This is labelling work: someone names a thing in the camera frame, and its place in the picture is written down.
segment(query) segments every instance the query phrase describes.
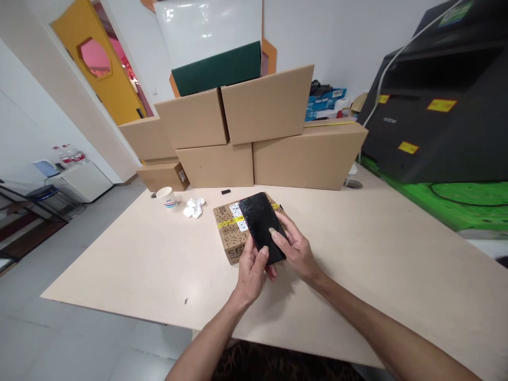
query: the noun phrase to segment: white table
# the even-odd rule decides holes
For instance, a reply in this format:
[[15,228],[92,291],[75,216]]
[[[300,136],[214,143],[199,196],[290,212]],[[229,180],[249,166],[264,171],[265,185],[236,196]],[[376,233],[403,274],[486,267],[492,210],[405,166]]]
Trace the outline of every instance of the white table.
[[[203,215],[166,209],[150,192],[42,294],[56,301],[202,329],[238,276],[212,209],[266,191],[347,289],[455,357],[485,380],[508,374],[508,270],[359,168],[364,187],[340,192],[254,186],[191,189]],[[367,342],[323,298],[278,264],[233,336],[382,367]]]

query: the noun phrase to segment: phone screen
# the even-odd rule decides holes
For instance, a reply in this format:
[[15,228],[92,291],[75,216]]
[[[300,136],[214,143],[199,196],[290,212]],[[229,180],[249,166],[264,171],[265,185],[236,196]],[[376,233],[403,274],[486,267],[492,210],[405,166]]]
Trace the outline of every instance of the phone screen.
[[274,228],[287,238],[266,194],[261,192],[244,198],[239,202],[239,206],[258,250],[261,250],[263,246],[268,246],[267,265],[286,259],[284,253],[271,239],[271,234],[268,231],[268,229]]

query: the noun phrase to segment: plastic bottle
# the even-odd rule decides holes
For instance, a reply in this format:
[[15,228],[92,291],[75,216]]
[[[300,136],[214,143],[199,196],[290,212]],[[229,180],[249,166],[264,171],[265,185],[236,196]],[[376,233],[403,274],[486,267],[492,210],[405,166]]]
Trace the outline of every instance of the plastic bottle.
[[84,164],[90,162],[84,153],[70,146],[70,144],[64,144],[63,149],[67,153],[67,156],[78,164]]
[[69,158],[65,150],[60,149],[59,146],[54,146],[52,149],[57,153],[58,158],[66,167],[70,167],[74,164],[74,161],[71,158]]

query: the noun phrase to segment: black printer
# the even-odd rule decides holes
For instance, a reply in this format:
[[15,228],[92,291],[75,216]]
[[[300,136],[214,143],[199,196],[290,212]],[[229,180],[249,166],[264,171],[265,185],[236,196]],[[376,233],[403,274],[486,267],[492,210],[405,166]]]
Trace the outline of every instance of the black printer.
[[[429,9],[415,34],[455,2]],[[508,180],[508,1],[466,0],[417,37],[389,67],[366,128],[362,152],[399,182]]]

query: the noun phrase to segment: white cable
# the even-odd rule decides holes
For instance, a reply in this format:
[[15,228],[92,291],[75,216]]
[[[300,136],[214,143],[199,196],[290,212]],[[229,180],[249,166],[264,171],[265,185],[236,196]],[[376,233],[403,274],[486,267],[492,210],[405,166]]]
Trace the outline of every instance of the white cable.
[[[367,125],[367,123],[369,122],[370,118],[372,117],[372,115],[374,114],[376,108],[377,108],[377,105],[379,103],[379,96],[381,95],[381,84],[383,83],[383,79],[385,78],[385,74],[386,72],[388,71],[388,69],[390,68],[390,66],[393,64],[393,61],[395,61],[397,59],[397,57],[402,53],[402,51],[407,48],[407,46],[413,42],[418,36],[420,36],[420,34],[422,34],[423,32],[425,32],[428,28],[430,28],[431,26],[433,26],[436,22],[439,21],[439,19],[441,19],[442,17],[444,17],[448,12],[450,12],[453,8],[455,8],[457,5],[459,5],[460,3],[462,3],[462,1],[464,0],[459,0],[458,2],[456,2],[455,4],[453,4],[451,7],[449,7],[446,11],[444,11],[443,13],[441,13],[441,15],[439,15],[438,17],[436,17],[433,21],[431,21],[425,28],[423,28],[420,32],[418,32],[417,34],[415,34],[413,36],[412,39],[409,40],[409,42],[404,45],[394,56],[393,58],[391,59],[391,61],[388,63],[388,65],[386,65],[385,69],[383,70],[383,73],[381,74],[381,78],[379,79],[379,84],[377,85],[377,92],[376,92],[376,103],[374,103],[374,107],[372,108],[372,111],[370,112],[369,116],[367,117],[367,119],[365,119],[365,122],[364,122],[364,127]],[[358,154],[358,162],[361,164],[361,149],[360,149],[360,153]]]

